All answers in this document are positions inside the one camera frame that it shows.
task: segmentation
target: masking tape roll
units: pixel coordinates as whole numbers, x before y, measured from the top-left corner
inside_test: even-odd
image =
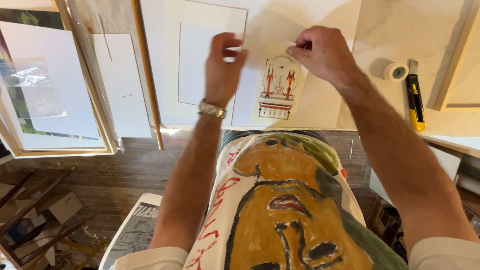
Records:
[[[408,75],[408,66],[392,63],[384,69],[384,80],[392,82],[401,82]]]

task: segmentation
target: metal watch band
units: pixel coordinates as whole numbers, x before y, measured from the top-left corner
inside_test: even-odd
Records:
[[[221,119],[225,118],[225,115],[227,113],[227,111],[223,108],[206,103],[205,99],[202,99],[202,101],[200,101],[197,112],[198,114],[208,114]]]

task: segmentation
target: hairy arm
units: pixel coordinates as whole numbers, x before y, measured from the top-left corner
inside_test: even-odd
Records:
[[[312,42],[312,50],[301,49]],[[460,196],[437,158],[357,67],[340,30],[304,30],[288,54],[345,99],[363,147],[403,222],[407,252],[420,240],[452,237],[480,242]]]
[[[233,33],[222,33],[212,40],[206,61],[207,103],[225,108],[237,90],[240,71],[247,51],[229,50],[241,41]],[[224,57],[236,57],[227,63]],[[155,233],[150,249],[180,247],[190,252],[200,230],[208,205],[215,171],[221,119],[202,115],[193,136],[167,181],[158,211]]]

